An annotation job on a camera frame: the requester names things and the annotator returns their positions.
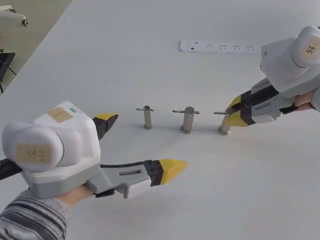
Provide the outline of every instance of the hand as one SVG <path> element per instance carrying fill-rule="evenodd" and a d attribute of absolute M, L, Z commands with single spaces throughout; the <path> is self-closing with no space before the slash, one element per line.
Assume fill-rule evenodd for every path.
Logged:
<path fill-rule="evenodd" d="M 87 186 L 81 185 L 70 192 L 56 196 L 56 198 L 61 200 L 69 208 L 73 208 L 81 200 L 89 198 L 93 195 L 94 193 Z"/>
<path fill-rule="evenodd" d="M 311 102 L 312 102 L 312 97 L 314 96 L 316 90 L 307 92 L 302 95 L 298 95 L 295 98 L 294 104 L 297 106 L 298 111 L 305 111 L 309 109 L 313 109 Z"/>

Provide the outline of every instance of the gray striped sleeve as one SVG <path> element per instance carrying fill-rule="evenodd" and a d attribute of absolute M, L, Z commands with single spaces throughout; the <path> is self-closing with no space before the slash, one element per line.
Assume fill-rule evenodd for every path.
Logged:
<path fill-rule="evenodd" d="M 64 240 L 70 209 L 55 197 L 22 192 L 0 214 L 0 240 Z"/>

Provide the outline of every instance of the chair wheel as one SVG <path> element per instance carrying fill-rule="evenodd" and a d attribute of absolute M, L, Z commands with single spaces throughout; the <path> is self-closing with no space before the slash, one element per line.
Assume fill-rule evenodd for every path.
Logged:
<path fill-rule="evenodd" d="M 24 19 L 24 20 L 22 20 L 22 25 L 24 25 L 24 26 L 29 26 L 29 22 L 28 22 L 28 20 L 27 19 Z"/>

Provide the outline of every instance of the white power strip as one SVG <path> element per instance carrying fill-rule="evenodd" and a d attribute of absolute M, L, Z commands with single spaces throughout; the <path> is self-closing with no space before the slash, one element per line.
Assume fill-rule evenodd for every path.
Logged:
<path fill-rule="evenodd" d="M 261 54 L 261 44 L 214 41 L 181 41 L 180 52 L 204 54 Z"/>

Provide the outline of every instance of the yellow fingertip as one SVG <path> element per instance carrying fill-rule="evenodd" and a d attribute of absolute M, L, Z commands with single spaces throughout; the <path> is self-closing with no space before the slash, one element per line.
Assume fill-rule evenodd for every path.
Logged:
<path fill-rule="evenodd" d="M 240 111 L 237 111 L 237 112 L 231 114 L 224 122 L 226 125 L 235 126 L 235 127 L 248 127 L 249 126 L 241 119 Z"/>
<path fill-rule="evenodd" d="M 98 119 L 102 119 L 102 120 L 108 120 L 109 118 L 116 116 L 116 115 L 119 115 L 119 114 L 116 112 L 111 112 L 111 113 L 101 113 L 101 114 L 96 115 L 95 117 Z"/>
<path fill-rule="evenodd" d="M 159 162 L 163 168 L 161 185 L 170 182 L 187 167 L 187 162 L 183 160 L 162 159 Z"/>
<path fill-rule="evenodd" d="M 233 101 L 230 103 L 230 105 L 227 107 L 227 109 L 231 108 L 233 105 L 238 104 L 241 102 L 241 95 L 237 96 Z"/>

